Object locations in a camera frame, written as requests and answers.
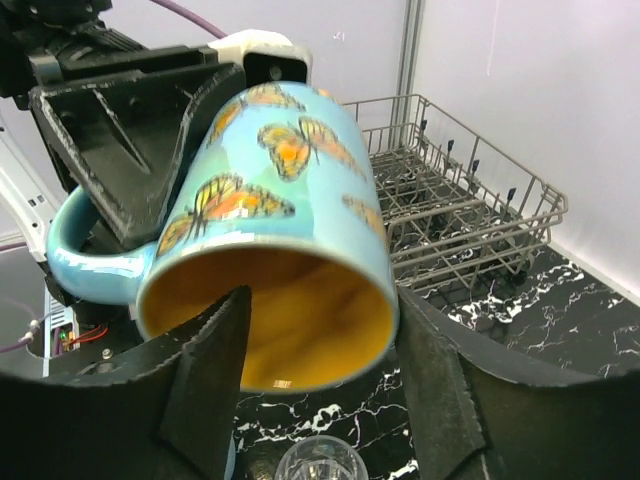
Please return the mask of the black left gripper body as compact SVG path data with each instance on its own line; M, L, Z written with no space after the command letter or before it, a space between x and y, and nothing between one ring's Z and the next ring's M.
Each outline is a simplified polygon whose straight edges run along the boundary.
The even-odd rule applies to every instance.
M161 88L197 90L220 70L206 46L149 48L110 28L100 14L110 1L3 1L1 97L22 111L38 85L103 81L136 111Z

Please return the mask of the clear glass cup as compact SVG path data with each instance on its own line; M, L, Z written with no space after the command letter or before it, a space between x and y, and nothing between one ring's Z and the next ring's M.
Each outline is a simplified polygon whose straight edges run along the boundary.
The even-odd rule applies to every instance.
M292 445L281 458L277 480L368 480L367 467L354 447L328 435Z

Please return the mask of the black marble pattern mat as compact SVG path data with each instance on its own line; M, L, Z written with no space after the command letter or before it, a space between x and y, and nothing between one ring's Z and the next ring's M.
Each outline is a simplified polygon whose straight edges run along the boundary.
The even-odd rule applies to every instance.
M269 479L324 434L373 479L635 479L639 310L540 250L529 274L426 293L428 333L357 380L310 395L244 395L238 479Z

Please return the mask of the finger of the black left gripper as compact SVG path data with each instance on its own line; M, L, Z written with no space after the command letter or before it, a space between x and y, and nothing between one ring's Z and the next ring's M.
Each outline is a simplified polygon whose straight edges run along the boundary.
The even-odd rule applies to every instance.
M215 114L246 86L234 63L40 86L46 143L125 249L156 239Z
M106 255L120 253L123 248L105 221L99 219L92 226L81 251ZM116 345L139 345L142 342L128 307L81 300L70 294L55 279L47 260L42 263L42 271L49 293L61 305L71 308L81 331L87 333L93 328L98 328L101 332L103 327L109 327L107 335L114 339Z

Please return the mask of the blue butterfly mug orange inside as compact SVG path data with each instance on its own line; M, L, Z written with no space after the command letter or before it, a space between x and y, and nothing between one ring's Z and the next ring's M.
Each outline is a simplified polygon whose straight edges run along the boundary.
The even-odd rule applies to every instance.
M133 306L148 340L249 287L245 391L327 388L393 343L398 300L369 155L322 90L279 81L229 100L150 243L84 253L96 215L82 189L63 203L47 239L54 278L79 299Z

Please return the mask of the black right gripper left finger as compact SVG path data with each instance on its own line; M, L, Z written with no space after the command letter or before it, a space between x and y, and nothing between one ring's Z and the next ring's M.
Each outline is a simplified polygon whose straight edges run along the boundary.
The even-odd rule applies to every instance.
M251 319L241 286L74 374L1 377L5 479L229 479Z

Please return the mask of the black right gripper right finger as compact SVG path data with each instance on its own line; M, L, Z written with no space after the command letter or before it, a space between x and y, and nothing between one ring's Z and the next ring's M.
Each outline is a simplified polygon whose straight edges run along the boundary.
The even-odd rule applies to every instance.
M399 290L397 358L424 479L635 479L639 375L528 357Z

